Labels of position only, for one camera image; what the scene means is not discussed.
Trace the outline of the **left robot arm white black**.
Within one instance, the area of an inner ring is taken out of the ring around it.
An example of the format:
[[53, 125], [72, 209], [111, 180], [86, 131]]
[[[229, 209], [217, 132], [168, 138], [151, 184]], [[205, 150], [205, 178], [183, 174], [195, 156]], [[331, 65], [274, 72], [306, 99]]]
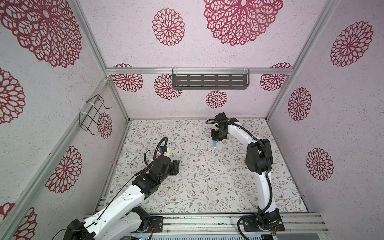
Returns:
[[101, 211], [80, 221], [73, 220], [65, 229], [65, 240], [119, 240], [132, 232], [150, 227], [150, 214], [141, 204], [155, 193], [168, 176], [180, 172], [180, 162], [169, 158], [168, 138], [163, 137], [154, 150], [153, 160], [137, 172], [126, 190], [120, 190]]

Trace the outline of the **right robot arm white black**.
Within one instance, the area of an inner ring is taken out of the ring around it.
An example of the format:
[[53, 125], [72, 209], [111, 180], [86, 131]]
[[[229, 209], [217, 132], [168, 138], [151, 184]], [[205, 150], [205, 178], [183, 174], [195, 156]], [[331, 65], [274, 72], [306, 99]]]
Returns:
[[284, 224], [280, 211], [276, 205], [271, 182], [271, 171], [273, 165], [273, 154], [271, 143], [268, 139], [255, 137], [249, 130], [240, 125], [236, 118], [228, 118], [225, 113], [219, 113], [213, 119], [206, 120], [206, 124], [215, 125], [211, 130], [213, 141], [222, 141], [228, 135], [234, 136], [246, 148], [247, 168], [256, 177], [258, 189], [258, 211], [253, 214], [242, 216], [237, 221], [237, 229], [243, 239], [248, 237], [243, 233], [240, 224], [248, 223], [252, 228], [262, 232], [272, 231], [274, 233], [284, 230]]

